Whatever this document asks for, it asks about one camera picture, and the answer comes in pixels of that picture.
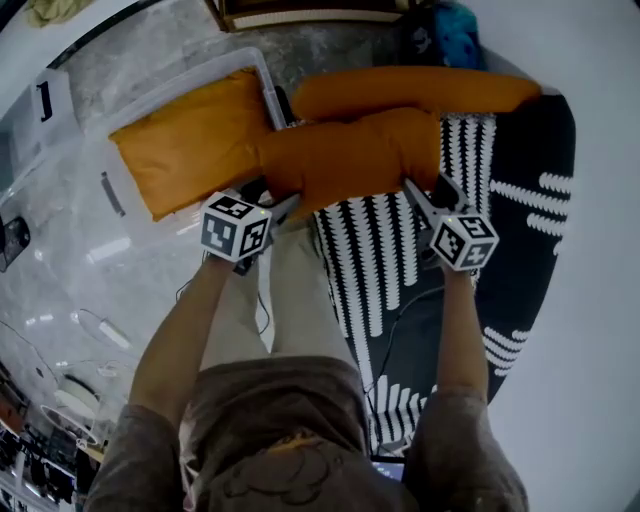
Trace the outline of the white rectangular power adapter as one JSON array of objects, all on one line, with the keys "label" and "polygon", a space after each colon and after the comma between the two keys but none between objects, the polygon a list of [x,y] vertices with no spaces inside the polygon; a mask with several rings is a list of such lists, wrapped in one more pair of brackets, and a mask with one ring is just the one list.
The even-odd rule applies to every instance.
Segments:
[{"label": "white rectangular power adapter", "polygon": [[102,319],[98,325],[99,331],[120,348],[127,350],[131,343],[128,337],[107,319]]}]

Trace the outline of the orange bolster pillow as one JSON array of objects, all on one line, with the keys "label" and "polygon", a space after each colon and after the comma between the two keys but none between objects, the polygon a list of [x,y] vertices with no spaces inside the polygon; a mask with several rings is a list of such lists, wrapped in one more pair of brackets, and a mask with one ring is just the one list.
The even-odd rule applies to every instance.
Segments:
[{"label": "orange bolster pillow", "polygon": [[537,99],[542,88],[519,77],[430,66],[383,66],[306,78],[293,113],[307,121],[359,118],[411,107],[437,113],[505,113]]}]

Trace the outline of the smartphone with lit screen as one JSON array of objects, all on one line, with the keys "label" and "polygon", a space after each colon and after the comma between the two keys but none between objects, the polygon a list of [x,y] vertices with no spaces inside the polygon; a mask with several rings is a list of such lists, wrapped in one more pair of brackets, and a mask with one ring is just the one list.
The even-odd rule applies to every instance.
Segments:
[{"label": "smartphone with lit screen", "polygon": [[372,456],[371,464],[383,476],[401,481],[405,469],[405,460],[399,457]]}]

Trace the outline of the black fabric item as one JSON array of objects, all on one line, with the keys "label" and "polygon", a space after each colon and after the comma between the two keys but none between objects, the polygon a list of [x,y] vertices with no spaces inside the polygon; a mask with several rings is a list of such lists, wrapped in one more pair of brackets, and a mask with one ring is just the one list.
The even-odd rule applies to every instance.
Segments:
[{"label": "black fabric item", "polygon": [[399,63],[407,66],[435,66],[438,63],[434,20],[430,11],[414,11],[400,20]]}]

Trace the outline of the wooden shelf rack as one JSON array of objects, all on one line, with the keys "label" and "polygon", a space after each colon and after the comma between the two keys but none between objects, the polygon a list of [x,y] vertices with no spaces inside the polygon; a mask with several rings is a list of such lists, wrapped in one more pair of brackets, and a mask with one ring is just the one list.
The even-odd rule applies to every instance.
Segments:
[{"label": "wooden shelf rack", "polygon": [[424,1],[203,0],[223,32],[314,22],[389,24]]}]

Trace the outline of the sofa with black white cover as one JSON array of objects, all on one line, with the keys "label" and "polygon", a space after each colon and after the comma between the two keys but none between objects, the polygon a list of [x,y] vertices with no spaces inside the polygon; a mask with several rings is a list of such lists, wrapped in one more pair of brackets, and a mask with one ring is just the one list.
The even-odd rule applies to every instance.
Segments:
[{"label": "sofa with black white cover", "polygon": [[[496,229],[472,273],[489,390],[513,368],[545,299],[567,227],[576,128],[559,93],[511,113],[446,114],[440,169]],[[350,199],[314,215],[329,295],[360,369],[370,449],[396,454],[435,388],[442,274],[402,193]]]}]

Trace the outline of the black mesh waste bin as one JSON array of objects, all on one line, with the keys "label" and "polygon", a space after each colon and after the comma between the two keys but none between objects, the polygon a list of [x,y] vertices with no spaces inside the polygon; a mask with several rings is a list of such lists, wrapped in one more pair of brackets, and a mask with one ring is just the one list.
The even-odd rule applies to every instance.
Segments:
[{"label": "black mesh waste bin", "polygon": [[0,273],[7,271],[30,241],[31,233],[23,217],[17,216],[4,223],[0,216]]}]

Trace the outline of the round white robot vacuum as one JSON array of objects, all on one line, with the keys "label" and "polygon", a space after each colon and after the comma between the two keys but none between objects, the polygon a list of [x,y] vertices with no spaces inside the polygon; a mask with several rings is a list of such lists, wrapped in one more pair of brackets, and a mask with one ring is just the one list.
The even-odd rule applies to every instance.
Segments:
[{"label": "round white robot vacuum", "polygon": [[83,381],[72,375],[64,375],[54,392],[56,400],[73,413],[95,419],[100,408],[98,395]]}]

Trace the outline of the beige cloth bag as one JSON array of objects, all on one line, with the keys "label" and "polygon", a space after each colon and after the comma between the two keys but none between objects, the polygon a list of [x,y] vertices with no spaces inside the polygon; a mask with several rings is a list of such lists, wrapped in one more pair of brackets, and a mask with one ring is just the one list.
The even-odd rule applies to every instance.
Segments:
[{"label": "beige cloth bag", "polygon": [[31,27],[61,24],[78,12],[77,0],[27,0],[26,16]]}]

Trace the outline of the person's left forearm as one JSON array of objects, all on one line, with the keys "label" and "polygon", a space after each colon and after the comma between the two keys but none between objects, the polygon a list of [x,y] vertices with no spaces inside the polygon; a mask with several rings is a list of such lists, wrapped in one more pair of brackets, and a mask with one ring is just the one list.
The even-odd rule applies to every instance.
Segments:
[{"label": "person's left forearm", "polygon": [[202,263],[145,349],[134,374],[130,405],[180,426],[233,268],[232,263],[211,256]]}]

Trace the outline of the person's brown printed t-shirt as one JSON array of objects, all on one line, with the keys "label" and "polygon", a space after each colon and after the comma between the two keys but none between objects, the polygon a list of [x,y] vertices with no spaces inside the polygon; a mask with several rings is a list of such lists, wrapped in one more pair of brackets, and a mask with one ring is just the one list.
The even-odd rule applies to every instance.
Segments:
[{"label": "person's brown printed t-shirt", "polygon": [[86,512],[528,512],[524,485],[465,389],[431,395],[403,475],[367,455],[359,375],[327,357],[198,375],[181,428],[125,407]]}]

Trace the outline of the orange rectangular pillow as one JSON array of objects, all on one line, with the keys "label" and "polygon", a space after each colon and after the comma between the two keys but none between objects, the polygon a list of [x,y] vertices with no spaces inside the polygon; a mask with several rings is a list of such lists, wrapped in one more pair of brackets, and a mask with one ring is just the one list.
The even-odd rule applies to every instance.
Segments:
[{"label": "orange rectangular pillow", "polygon": [[411,179],[423,191],[440,170],[439,117],[413,108],[365,116],[350,123],[307,124],[274,132],[258,145],[271,196],[301,196],[306,217],[342,201],[395,193]]},{"label": "orange rectangular pillow", "polygon": [[152,219],[255,176],[273,132],[257,70],[192,90],[109,135]]}]

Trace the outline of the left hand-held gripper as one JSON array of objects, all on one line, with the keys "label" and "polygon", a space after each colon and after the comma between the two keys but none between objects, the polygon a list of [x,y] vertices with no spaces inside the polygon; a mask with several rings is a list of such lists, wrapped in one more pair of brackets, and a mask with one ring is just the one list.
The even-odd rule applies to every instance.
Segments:
[{"label": "left hand-held gripper", "polygon": [[[238,193],[242,200],[216,192],[204,202],[200,243],[211,255],[233,263],[235,273],[246,275],[264,250],[270,229],[272,236],[278,233],[297,210],[301,194],[273,204],[265,178],[242,184]],[[257,205],[272,205],[271,211]]]}]

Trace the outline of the person's beige trousers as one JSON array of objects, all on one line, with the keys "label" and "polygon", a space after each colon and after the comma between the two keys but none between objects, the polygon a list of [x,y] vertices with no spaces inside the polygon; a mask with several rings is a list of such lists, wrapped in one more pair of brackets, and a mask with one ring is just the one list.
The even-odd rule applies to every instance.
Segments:
[{"label": "person's beige trousers", "polygon": [[315,249],[311,220],[285,223],[272,246],[271,350],[256,325],[258,269],[227,280],[213,317],[201,370],[241,361],[276,357],[328,357],[357,364],[340,329],[328,293],[323,259]]}]

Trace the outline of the person's right forearm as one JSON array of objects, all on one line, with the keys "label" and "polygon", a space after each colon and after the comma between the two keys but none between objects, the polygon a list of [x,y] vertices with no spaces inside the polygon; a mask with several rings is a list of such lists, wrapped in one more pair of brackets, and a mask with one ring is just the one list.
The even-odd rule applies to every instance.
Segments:
[{"label": "person's right forearm", "polygon": [[487,403],[488,364],[471,277],[448,267],[443,268],[443,275],[437,391],[467,390]]}]

